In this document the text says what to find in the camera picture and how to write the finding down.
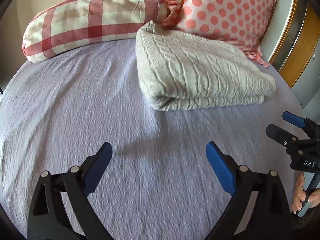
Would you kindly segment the person's right hand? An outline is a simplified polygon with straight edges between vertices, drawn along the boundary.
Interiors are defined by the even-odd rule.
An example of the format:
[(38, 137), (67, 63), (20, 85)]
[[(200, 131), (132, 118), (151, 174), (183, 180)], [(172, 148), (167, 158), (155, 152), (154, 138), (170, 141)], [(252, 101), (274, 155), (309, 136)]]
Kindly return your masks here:
[[(293, 198), (292, 198), (292, 204), (291, 204), (291, 210), (293, 213), (296, 213), (297, 211), (300, 211), (302, 208), (302, 203), (306, 199), (306, 192), (303, 190), (303, 184), (304, 184), (304, 173), (301, 172), (298, 176), (296, 182), (295, 182), (295, 188), (293, 191)], [(320, 192), (319, 189), (313, 191), (312, 194), (310, 194), (310, 197), (308, 199), (308, 202), (311, 204), (310, 207), (316, 207), (319, 205), (320, 202)]]

